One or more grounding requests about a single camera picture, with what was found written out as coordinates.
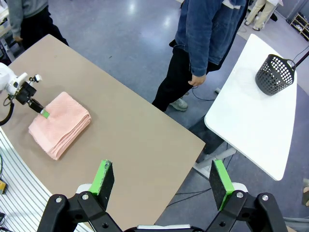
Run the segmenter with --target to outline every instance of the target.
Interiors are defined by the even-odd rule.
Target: green tape
[[[95,179],[93,180],[92,185],[89,189],[89,191],[92,192],[94,196],[97,196],[98,193],[100,192],[106,172],[111,166],[111,164],[112,163],[107,159],[102,160],[101,165],[99,166],[97,174],[95,176]]]
[[[45,109],[43,109],[43,112],[41,112],[41,115],[45,118],[49,117],[49,113]]]
[[[221,207],[219,209],[219,211],[221,211],[225,205],[225,201],[227,200],[227,197],[229,195],[231,195],[233,192],[234,192],[234,186],[232,184],[232,181],[224,167],[224,164],[222,162],[222,160],[215,160],[214,161],[215,165],[216,165],[216,168],[217,168],[217,171],[219,173],[219,176],[220,176],[220,179],[222,181],[222,184],[226,190],[226,194],[223,198],[223,201],[222,201],[222,204],[221,204]]]

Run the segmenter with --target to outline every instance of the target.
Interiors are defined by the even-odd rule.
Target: brown table
[[[11,120],[2,128],[40,181],[53,194],[70,197],[79,185],[92,182],[102,159],[109,159],[115,184],[107,211],[122,229],[155,223],[204,142],[50,35],[10,68],[16,75],[42,76],[35,84],[35,99],[41,104],[66,91],[92,116],[86,130],[55,161],[28,133],[36,113],[16,102]]]

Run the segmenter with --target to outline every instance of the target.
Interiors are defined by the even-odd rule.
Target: beige pants
[[[273,4],[269,3],[266,0],[257,0],[253,9],[251,10],[250,14],[247,17],[247,22],[248,23],[252,23],[252,21],[254,20],[256,14],[259,12],[259,10],[265,5],[264,10],[262,11],[262,14],[260,16],[260,18],[256,21],[255,23],[255,27],[256,28],[262,28],[263,23],[266,21],[267,16],[270,14],[270,12],[274,9]]]

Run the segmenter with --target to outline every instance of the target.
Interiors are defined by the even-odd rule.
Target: towel
[[[66,92],[60,93],[45,109],[49,117],[37,115],[29,126],[29,133],[51,158],[58,160],[89,125],[91,116]]]

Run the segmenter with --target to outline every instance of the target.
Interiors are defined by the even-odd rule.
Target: jacket sleeve
[[[212,20],[220,9],[222,0],[188,0],[186,37],[191,64],[195,76],[206,74]]]
[[[22,0],[7,0],[7,4],[13,36],[20,36],[21,23],[24,19]]]

